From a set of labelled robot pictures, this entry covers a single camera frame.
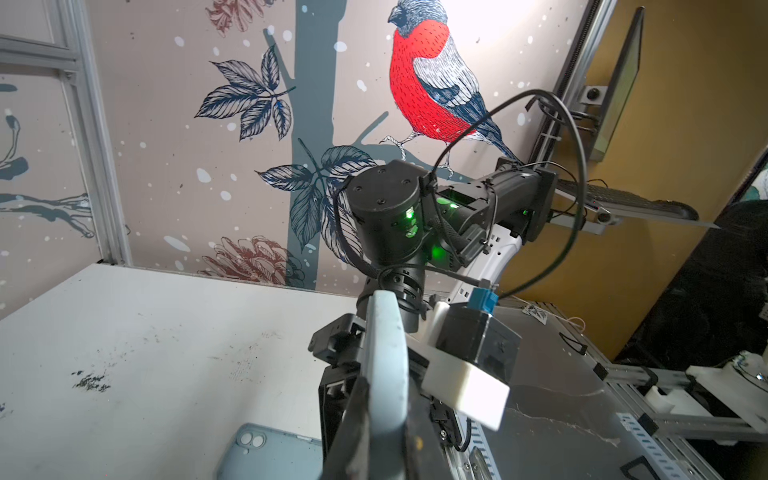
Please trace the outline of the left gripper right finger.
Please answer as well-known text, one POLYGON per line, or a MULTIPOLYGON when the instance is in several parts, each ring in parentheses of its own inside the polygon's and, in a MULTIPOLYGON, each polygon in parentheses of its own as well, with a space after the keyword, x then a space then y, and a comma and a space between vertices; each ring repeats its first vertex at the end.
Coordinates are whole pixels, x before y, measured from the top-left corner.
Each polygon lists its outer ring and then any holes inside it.
POLYGON ((408 480, 450 478, 449 465, 430 419, 430 402, 421 395, 409 397, 405 423, 405 468, 408 480))

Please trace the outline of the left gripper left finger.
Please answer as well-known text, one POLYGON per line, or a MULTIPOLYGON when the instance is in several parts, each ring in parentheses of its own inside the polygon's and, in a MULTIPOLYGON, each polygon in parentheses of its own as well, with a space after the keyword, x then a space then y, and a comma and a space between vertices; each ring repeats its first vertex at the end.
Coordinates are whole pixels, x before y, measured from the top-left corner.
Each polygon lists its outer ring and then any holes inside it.
POLYGON ((358 377, 344 399, 325 393, 321 401, 321 479, 368 479, 370 464, 369 383, 358 377))

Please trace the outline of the light blue case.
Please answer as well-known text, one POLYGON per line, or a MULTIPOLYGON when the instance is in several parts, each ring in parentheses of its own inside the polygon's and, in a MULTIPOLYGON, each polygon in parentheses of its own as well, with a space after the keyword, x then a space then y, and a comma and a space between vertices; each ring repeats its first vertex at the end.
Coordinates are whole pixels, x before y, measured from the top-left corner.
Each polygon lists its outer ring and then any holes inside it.
POLYGON ((216 479, 319 479, 323 463, 318 439, 246 423, 233 435, 216 479))
POLYGON ((366 311, 364 377, 369 384, 370 479, 403 479, 409 360, 397 298, 377 290, 366 311))

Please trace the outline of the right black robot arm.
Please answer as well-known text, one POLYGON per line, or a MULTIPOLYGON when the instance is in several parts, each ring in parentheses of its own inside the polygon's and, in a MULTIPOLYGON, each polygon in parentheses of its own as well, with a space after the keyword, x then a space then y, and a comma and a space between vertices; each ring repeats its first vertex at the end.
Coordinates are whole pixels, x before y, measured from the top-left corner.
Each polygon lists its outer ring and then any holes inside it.
POLYGON ((518 336, 495 317, 497 282, 551 217, 558 170, 509 158, 467 184, 402 160, 348 176, 331 195, 342 250, 367 279, 356 309, 316 331, 322 448, 374 436, 413 450, 410 400, 423 396, 497 429, 518 336))

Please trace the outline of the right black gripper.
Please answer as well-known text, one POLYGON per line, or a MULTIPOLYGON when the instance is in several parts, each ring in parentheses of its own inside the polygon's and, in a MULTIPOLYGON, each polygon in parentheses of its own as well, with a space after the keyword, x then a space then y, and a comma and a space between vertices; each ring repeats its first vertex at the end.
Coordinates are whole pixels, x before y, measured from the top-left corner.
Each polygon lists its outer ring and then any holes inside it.
MULTIPOLYGON (((344 412, 360 375, 366 322, 346 313, 317 330, 308 345, 312 355, 327 364, 319 387, 321 439, 323 454, 330 453, 334 438, 342 424, 344 412)), ((458 452, 469 448, 472 421, 460 420, 456 410, 428 394, 429 418, 441 445, 458 452)))

